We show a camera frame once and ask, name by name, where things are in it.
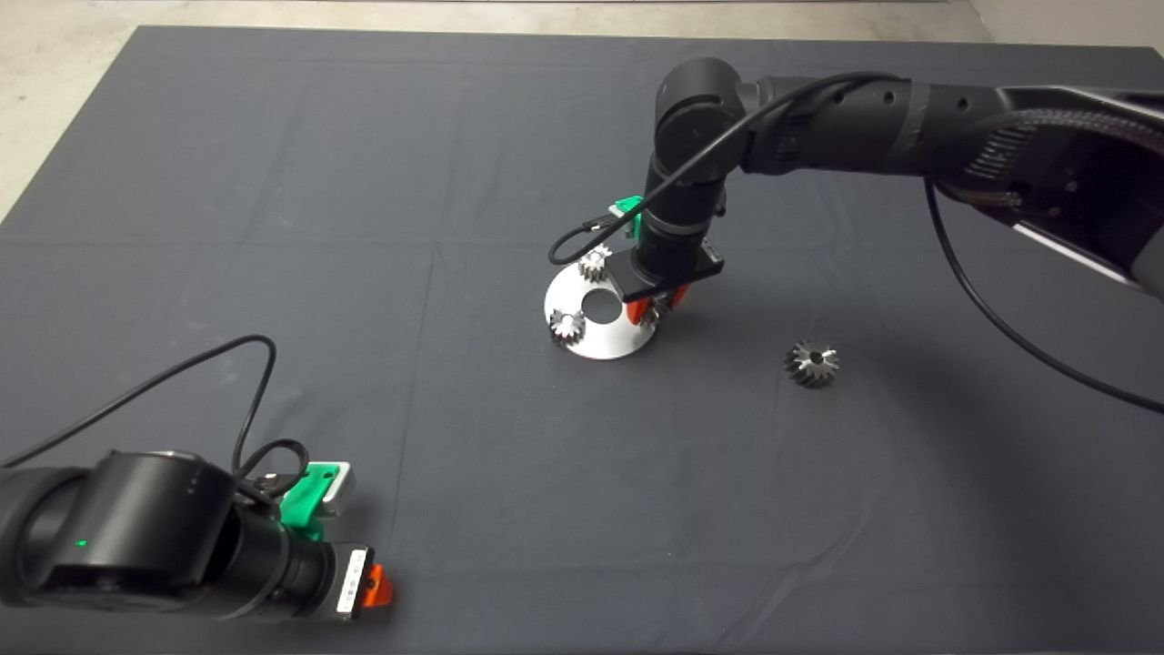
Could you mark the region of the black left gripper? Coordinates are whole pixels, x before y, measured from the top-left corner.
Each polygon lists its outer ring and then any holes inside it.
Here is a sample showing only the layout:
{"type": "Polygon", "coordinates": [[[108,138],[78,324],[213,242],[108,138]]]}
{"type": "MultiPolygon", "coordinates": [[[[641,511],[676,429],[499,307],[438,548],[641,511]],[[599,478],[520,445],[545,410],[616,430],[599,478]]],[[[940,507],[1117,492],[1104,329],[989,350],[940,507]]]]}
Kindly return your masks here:
{"type": "Polygon", "coordinates": [[[363,610],[389,606],[393,585],[375,555],[362,543],[292,540],[274,589],[274,619],[352,622],[363,610]]]}

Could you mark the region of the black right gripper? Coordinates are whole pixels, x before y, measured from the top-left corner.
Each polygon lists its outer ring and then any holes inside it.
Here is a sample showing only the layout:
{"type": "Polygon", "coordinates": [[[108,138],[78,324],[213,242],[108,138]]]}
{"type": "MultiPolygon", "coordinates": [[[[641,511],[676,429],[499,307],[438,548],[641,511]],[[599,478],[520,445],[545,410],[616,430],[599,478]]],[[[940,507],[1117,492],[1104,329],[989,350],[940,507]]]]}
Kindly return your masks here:
{"type": "Polygon", "coordinates": [[[725,259],[707,240],[712,223],[709,219],[669,225],[643,218],[636,245],[606,257],[606,278],[625,302],[629,323],[644,322],[648,297],[667,293],[667,309],[677,309],[690,283],[723,272],[725,259]]]}

